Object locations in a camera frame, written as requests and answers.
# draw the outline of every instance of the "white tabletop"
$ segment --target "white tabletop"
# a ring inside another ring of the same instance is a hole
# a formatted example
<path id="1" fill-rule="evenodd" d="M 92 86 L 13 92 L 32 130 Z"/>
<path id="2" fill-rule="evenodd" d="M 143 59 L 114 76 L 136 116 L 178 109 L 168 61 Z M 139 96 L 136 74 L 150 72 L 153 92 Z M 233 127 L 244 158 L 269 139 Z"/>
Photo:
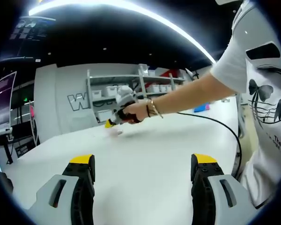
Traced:
<path id="1" fill-rule="evenodd" d="M 235 97 L 229 99 L 197 114 L 224 122 L 237 134 L 237 105 Z M 110 137 L 104 126 L 56 136 L 8 166 L 4 172 L 19 204 L 30 208 L 36 192 L 72 158 L 94 154 L 95 225 L 189 225 L 191 155 L 210 155 L 224 173 L 232 172 L 237 142 L 213 121 L 170 114 L 119 129 L 118 137 Z"/>

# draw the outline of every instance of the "sleeve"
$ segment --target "sleeve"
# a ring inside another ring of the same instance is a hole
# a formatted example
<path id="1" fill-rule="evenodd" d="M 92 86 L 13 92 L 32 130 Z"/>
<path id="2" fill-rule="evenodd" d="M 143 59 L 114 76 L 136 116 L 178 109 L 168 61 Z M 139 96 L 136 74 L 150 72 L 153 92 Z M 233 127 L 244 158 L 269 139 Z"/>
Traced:
<path id="1" fill-rule="evenodd" d="M 241 51 L 233 37 L 220 60 L 211 68 L 210 73 L 230 89 L 238 93 L 246 92 L 247 71 L 245 54 Z"/>

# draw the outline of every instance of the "person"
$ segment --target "person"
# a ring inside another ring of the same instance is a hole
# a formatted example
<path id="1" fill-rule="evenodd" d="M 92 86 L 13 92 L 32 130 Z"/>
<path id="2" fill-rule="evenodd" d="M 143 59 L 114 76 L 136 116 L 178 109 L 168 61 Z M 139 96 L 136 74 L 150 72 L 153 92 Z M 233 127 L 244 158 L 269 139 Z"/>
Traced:
<path id="1" fill-rule="evenodd" d="M 274 193 L 281 178 L 281 38 L 257 6 L 256 2 L 242 3 L 229 45 L 207 74 L 164 96 L 124 109 L 142 121 L 249 93 L 259 146 L 246 163 L 240 182 L 255 206 Z"/>

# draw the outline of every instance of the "led light strip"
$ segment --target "led light strip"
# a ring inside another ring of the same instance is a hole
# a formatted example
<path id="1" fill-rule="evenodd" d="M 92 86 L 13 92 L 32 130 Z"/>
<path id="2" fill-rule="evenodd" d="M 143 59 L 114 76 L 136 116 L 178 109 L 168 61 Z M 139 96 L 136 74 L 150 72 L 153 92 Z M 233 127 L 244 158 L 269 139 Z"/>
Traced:
<path id="1" fill-rule="evenodd" d="M 160 15 L 157 15 L 147 9 L 144 9 L 142 7 L 139 7 L 131 2 L 123 1 L 123 0 L 55 0 L 51 1 L 45 4 L 42 4 L 40 6 L 37 6 L 29 11 L 29 15 L 34 15 L 39 12 L 42 12 L 44 10 L 64 6 L 64 5 L 70 5 L 70 4 L 80 4 L 80 5 L 86 5 L 86 6 L 94 6 L 94 5 L 110 5 L 115 6 L 119 8 L 128 9 L 134 12 L 141 13 L 143 15 L 146 15 L 148 17 L 151 17 L 152 19 L 155 19 L 164 25 L 170 27 L 183 37 L 185 37 L 187 40 L 189 40 L 193 45 L 195 45 L 210 61 L 211 63 L 215 63 L 214 58 L 203 48 L 195 39 L 193 39 L 189 34 L 187 34 L 184 30 L 176 26 L 175 24 L 171 23 L 167 19 L 161 17 Z"/>

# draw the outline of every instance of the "monitor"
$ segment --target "monitor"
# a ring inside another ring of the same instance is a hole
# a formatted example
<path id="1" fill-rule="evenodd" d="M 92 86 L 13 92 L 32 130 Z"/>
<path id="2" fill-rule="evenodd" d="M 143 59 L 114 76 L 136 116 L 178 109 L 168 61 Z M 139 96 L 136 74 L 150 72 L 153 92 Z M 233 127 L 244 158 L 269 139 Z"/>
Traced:
<path id="1" fill-rule="evenodd" d="M 0 135 L 11 131 L 10 103 L 16 72 L 0 79 Z"/>

